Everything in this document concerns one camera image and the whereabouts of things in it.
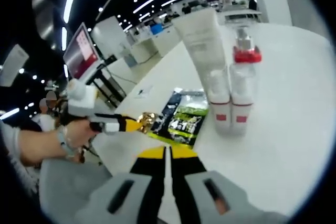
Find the person's right hand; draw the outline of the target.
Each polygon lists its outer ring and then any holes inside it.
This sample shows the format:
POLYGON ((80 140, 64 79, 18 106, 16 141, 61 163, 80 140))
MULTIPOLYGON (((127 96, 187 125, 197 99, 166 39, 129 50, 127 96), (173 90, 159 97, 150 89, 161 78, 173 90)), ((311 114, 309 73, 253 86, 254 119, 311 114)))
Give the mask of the person's right hand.
POLYGON ((229 211, 229 206, 227 202, 222 198, 215 199, 216 210, 220 215, 224 215, 229 211))

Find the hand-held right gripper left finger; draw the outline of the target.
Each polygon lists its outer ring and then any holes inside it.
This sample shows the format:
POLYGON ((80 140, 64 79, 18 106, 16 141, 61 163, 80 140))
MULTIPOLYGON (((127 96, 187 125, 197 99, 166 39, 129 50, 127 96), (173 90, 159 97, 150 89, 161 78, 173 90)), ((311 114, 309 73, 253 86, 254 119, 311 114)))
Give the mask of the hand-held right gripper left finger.
POLYGON ((141 152, 129 173, 95 189, 76 215, 77 223, 157 223, 164 194, 165 146, 141 152))

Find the person's left hand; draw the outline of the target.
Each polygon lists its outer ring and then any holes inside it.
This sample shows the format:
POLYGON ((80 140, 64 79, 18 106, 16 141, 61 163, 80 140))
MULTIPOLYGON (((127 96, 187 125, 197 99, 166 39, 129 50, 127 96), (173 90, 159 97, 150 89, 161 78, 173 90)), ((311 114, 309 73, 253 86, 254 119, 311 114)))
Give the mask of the person's left hand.
POLYGON ((63 129, 66 145, 73 151, 87 145, 98 132, 90 127, 87 119, 75 120, 67 124, 63 129))

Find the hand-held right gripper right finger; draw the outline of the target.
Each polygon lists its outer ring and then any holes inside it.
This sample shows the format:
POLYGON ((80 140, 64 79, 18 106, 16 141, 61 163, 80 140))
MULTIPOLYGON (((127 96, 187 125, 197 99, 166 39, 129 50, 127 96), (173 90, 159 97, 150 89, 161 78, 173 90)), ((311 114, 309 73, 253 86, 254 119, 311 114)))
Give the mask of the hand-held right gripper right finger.
POLYGON ((259 223, 262 211, 246 192, 216 171, 205 169, 198 154, 185 146, 170 147, 172 189, 182 223, 259 223), (220 215, 215 199, 224 199, 229 211, 220 215))

